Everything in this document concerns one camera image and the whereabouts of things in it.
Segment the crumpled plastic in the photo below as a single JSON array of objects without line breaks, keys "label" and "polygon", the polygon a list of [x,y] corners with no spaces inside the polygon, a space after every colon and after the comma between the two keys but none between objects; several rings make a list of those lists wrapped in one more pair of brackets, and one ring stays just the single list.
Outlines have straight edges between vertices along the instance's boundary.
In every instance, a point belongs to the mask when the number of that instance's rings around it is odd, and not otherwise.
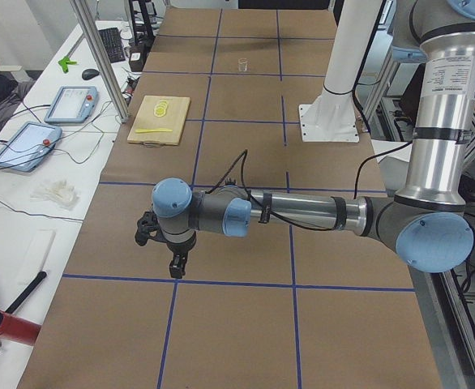
[{"label": "crumpled plastic", "polygon": [[79,201],[79,196],[72,185],[66,180],[42,182],[31,194],[33,199],[50,200],[59,207],[72,209]]}]

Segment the gray pants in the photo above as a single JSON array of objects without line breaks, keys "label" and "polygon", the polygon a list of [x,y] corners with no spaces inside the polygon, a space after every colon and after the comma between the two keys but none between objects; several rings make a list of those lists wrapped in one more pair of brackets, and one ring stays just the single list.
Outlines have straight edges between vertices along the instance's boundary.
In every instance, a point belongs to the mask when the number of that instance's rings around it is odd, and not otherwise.
[{"label": "gray pants", "polygon": [[18,86],[11,92],[9,96],[0,101],[0,131],[5,123],[12,117],[18,105],[21,104],[23,98],[27,95],[35,81],[27,81],[19,83]]}]

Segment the warning label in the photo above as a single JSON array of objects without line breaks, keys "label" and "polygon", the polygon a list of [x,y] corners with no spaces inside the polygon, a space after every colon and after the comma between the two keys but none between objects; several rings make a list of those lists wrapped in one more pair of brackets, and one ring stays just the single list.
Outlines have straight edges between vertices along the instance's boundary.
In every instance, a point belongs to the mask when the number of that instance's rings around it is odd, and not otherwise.
[{"label": "warning label", "polygon": [[474,95],[475,79],[471,80],[472,73],[475,73],[472,72],[474,61],[475,57],[456,56],[428,62],[423,79],[422,97]]}]

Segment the black handle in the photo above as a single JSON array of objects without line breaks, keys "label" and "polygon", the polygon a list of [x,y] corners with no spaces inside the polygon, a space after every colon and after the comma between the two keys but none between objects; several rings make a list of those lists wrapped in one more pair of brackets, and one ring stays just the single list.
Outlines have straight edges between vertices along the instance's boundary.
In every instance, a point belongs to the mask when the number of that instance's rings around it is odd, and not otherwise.
[{"label": "black handle", "polygon": [[9,306],[9,308],[6,309],[5,312],[7,314],[13,314],[45,277],[46,272],[40,271],[37,273],[36,278],[34,278],[34,280],[32,280],[32,282],[27,285],[27,288],[25,288],[25,290],[18,296],[18,298],[15,299],[15,301],[11,304],[11,306]]}]

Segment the light blue tablet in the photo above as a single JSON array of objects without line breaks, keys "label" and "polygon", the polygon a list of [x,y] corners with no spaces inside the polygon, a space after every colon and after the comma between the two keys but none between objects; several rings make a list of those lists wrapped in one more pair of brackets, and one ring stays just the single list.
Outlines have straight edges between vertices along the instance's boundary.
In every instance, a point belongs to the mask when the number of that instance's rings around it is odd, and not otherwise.
[{"label": "light blue tablet", "polygon": [[0,150],[0,166],[30,172],[53,150],[62,130],[49,124],[27,122]]},{"label": "light blue tablet", "polygon": [[97,97],[95,87],[60,87],[45,116],[45,122],[80,124],[92,114]]}]

